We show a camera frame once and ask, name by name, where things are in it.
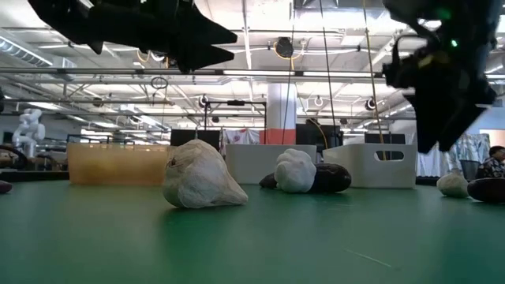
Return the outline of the patterned hanging cloth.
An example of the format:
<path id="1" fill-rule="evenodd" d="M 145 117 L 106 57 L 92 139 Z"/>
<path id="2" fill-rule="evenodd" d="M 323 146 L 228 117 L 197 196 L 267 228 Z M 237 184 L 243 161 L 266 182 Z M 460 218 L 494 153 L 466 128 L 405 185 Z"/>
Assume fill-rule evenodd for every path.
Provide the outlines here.
<path id="1" fill-rule="evenodd" d="M 462 173 L 462 160 L 481 163 L 488 157 L 488 134 L 463 134 L 449 151 L 441 151 L 436 143 L 429 153 L 417 154 L 418 177 L 442 177 L 450 172 Z"/>

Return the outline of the white and orange pillar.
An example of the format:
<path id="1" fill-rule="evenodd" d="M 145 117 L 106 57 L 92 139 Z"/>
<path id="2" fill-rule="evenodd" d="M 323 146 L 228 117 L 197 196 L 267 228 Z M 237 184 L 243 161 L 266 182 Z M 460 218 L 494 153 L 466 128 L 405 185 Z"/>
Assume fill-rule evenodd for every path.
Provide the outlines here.
<path id="1" fill-rule="evenodd" d="M 267 86 L 267 144 L 296 144 L 297 90 L 294 84 Z"/>

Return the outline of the plain white plastic basket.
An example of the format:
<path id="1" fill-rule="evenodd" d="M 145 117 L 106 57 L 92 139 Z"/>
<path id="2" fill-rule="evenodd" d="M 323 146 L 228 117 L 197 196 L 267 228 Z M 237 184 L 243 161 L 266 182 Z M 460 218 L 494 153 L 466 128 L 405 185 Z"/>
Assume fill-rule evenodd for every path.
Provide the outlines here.
<path id="1" fill-rule="evenodd" d="M 315 145 L 228 144 L 225 146 L 227 169 L 239 185 L 257 185 L 274 172 L 276 159 L 290 148 L 303 151 L 316 161 Z"/>

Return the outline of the black panel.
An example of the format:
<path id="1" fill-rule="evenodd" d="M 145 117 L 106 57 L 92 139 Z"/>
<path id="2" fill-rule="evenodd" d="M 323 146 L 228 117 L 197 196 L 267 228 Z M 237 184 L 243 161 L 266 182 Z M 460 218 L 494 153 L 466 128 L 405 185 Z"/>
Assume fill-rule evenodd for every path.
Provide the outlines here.
<path id="1" fill-rule="evenodd" d="M 195 139 L 203 140 L 217 151 L 220 149 L 220 131 L 218 130 L 172 129 L 170 132 L 171 146 L 181 146 Z"/>

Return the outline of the black metal frame stand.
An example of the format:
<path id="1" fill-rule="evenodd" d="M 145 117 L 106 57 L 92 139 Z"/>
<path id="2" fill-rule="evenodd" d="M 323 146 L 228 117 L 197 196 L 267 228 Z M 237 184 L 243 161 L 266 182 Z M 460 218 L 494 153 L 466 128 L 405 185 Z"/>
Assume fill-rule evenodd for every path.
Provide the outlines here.
<path id="1" fill-rule="evenodd" d="M 218 104 L 221 105 L 220 102 L 217 101 L 210 101 L 206 100 L 204 101 L 204 130 L 207 130 L 208 128 L 208 117 L 209 117 L 209 112 L 208 109 L 212 104 Z M 266 102 L 251 102 L 251 101 L 244 101 L 244 100 L 239 100 L 239 99 L 234 99 L 234 100 L 227 100 L 225 102 L 226 105 L 228 106 L 235 106 L 235 107 L 243 107 L 245 105 L 251 105 L 254 107 L 255 105 L 262 105 L 264 108 L 267 108 L 267 103 Z M 224 148 L 227 144 L 223 143 L 223 135 L 221 138 L 221 146 Z"/>

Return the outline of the large dark purple sweet potato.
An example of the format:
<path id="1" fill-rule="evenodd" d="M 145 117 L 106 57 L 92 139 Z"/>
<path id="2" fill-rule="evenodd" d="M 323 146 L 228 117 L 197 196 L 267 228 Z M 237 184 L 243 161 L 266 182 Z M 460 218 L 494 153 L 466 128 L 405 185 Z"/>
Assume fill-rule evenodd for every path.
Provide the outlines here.
<path id="1" fill-rule="evenodd" d="M 312 188 L 306 193 L 336 193 L 350 187 L 352 177 L 345 167 L 335 163 L 317 163 L 315 166 L 315 181 Z M 262 188 L 280 190 L 276 187 L 274 173 L 265 176 L 259 185 Z"/>

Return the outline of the white robot figure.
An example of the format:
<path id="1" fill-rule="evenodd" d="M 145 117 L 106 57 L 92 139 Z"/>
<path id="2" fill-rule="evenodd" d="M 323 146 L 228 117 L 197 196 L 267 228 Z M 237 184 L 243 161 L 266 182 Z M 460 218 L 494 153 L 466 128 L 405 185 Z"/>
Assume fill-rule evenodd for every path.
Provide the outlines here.
<path id="1" fill-rule="evenodd" d="M 13 133 L 14 147 L 27 158 L 36 156 L 36 145 L 45 137 L 45 125 L 39 122 L 42 114 L 41 109 L 25 109 L 19 117 L 20 124 Z"/>

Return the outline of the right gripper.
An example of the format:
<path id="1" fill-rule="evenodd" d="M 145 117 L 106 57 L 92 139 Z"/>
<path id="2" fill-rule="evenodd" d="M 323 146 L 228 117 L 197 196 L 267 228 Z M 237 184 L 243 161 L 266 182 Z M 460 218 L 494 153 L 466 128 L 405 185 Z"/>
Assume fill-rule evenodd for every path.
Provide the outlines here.
<path id="1" fill-rule="evenodd" d="M 502 0 L 382 0 L 411 37 L 425 40 L 402 57 L 395 41 L 391 62 L 383 64 L 387 85 L 413 88 L 409 100 L 417 119 L 417 150 L 427 154 L 439 143 L 449 151 L 496 97 L 485 76 L 496 47 Z M 460 105 L 447 122 L 447 104 Z"/>

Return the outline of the large white garlic bulb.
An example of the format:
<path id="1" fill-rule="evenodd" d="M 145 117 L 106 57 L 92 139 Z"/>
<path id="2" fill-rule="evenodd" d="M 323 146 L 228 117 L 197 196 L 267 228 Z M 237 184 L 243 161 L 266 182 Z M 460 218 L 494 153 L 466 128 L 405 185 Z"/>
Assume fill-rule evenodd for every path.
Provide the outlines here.
<path id="1" fill-rule="evenodd" d="M 316 166 L 304 151 L 285 150 L 276 160 L 274 179 L 283 192 L 306 193 L 315 181 Z"/>

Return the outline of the black monitor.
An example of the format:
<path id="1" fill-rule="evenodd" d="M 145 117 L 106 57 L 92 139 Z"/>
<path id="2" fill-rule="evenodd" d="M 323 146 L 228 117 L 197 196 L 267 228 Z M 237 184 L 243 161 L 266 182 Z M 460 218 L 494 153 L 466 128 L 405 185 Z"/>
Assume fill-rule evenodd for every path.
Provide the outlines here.
<path id="1" fill-rule="evenodd" d="M 296 144 L 316 145 L 318 151 L 343 145 L 343 132 L 333 125 L 296 125 Z"/>
<path id="2" fill-rule="evenodd" d="M 366 144 L 406 144 L 406 137 L 404 134 L 397 133 L 366 133 Z"/>

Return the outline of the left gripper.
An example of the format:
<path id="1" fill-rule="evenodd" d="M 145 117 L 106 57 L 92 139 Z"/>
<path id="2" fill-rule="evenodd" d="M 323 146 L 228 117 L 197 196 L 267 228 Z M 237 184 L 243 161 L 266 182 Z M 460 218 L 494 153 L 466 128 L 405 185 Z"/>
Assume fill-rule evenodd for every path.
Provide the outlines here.
<path id="1" fill-rule="evenodd" d="M 208 19 L 192 0 L 28 0 L 37 16 L 75 44 L 101 54 L 103 44 L 161 52 L 175 60 L 182 73 L 234 59 L 234 53 L 214 46 L 185 47 L 183 13 L 189 34 L 203 44 L 236 43 L 231 30 Z"/>

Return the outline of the green table mat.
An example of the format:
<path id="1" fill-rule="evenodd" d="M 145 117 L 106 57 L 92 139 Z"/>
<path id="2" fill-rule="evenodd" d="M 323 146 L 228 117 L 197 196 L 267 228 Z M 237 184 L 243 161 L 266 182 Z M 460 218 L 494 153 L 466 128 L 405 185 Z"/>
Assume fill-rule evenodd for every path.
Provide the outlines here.
<path id="1" fill-rule="evenodd" d="M 157 188 L 17 183 L 0 284 L 505 284 L 505 205 L 433 187 L 182 210 Z"/>

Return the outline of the orange translucent plastic basket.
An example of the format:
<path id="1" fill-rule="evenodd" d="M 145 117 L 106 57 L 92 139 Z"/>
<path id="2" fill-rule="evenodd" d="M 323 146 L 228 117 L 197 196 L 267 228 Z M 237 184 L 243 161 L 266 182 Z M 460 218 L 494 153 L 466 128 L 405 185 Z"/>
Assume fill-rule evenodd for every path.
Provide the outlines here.
<path id="1" fill-rule="evenodd" d="M 70 143 L 69 180 L 74 185 L 161 185 L 173 150 L 166 145 Z"/>

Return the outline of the person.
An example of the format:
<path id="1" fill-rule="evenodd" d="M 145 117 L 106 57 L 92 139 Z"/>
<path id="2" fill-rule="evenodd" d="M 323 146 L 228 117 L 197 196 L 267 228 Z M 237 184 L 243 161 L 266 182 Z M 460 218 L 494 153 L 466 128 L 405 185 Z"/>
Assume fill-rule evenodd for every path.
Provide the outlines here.
<path id="1" fill-rule="evenodd" d="M 505 147 L 490 147 L 488 154 L 489 157 L 477 169 L 476 179 L 505 178 Z"/>

